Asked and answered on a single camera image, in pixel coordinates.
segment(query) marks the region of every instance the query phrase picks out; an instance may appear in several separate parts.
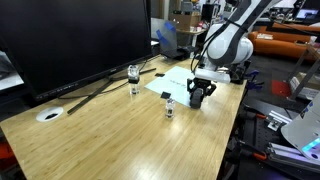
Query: box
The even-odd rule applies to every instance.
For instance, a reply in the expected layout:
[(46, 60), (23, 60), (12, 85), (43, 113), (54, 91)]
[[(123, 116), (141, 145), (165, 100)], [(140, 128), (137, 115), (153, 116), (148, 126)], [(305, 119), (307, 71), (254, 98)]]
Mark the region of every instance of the box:
[[(305, 76), (306, 76), (305, 73), (299, 72), (296, 76), (294, 76), (290, 80), (290, 87), (292, 92), (298, 87), (298, 85), (300, 84), (300, 82)], [(320, 92), (320, 82), (316, 80), (314, 76), (312, 76), (309, 79), (309, 82), (302, 88), (302, 90), (298, 94), (298, 97), (312, 100), (314, 97), (316, 97), (316, 95), (319, 92)]]
[(177, 29), (190, 31), (190, 26), (198, 26), (201, 21), (201, 15), (172, 14), (171, 20), (177, 22)]

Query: white circular grommet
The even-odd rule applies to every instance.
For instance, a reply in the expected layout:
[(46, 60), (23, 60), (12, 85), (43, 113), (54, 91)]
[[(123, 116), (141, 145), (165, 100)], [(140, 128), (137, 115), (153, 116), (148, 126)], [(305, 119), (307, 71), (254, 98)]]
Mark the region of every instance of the white circular grommet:
[(63, 113), (62, 107), (50, 107), (50, 108), (47, 108), (47, 109), (41, 111), (37, 115), (36, 119), (39, 122), (48, 122), (48, 121), (56, 119), (62, 113)]

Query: glass vial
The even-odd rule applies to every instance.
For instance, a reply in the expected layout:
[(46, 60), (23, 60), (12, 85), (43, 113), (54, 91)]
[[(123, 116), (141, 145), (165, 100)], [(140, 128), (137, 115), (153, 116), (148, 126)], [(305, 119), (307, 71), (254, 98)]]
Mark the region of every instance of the glass vial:
[(128, 80), (129, 80), (129, 87), (130, 87), (130, 94), (139, 94), (139, 66), (137, 65), (130, 65), (128, 67)]
[(168, 118), (172, 118), (173, 117), (174, 106), (175, 106), (175, 101), (173, 99), (171, 99), (171, 98), (167, 99), (166, 116)]

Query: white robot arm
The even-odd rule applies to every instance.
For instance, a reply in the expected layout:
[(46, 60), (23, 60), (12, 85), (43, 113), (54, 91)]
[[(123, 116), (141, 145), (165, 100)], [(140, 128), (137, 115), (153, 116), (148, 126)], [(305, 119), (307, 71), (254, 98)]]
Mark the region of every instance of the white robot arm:
[(210, 27), (202, 54), (206, 57), (195, 70), (195, 78), (188, 80), (190, 106), (200, 108), (205, 96), (210, 96), (216, 86), (211, 81), (229, 83), (230, 74), (219, 72), (225, 65), (239, 65), (249, 59), (253, 45), (243, 37), (251, 29), (257, 19), (281, 0), (243, 0), (224, 24)]

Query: sheet of paper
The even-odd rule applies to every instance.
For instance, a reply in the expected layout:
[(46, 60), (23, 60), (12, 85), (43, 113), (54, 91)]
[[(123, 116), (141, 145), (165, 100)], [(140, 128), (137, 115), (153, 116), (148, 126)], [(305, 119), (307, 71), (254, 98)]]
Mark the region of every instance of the sheet of paper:
[(176, 102), (190, 107), (190, 94), (187, 91), (188, 78), (194, 78), (190, 70), (175, 66), (167, 71), (165, 76), (156, 78), (145, 87), (159, 94), (171, 93), (171, 98)]

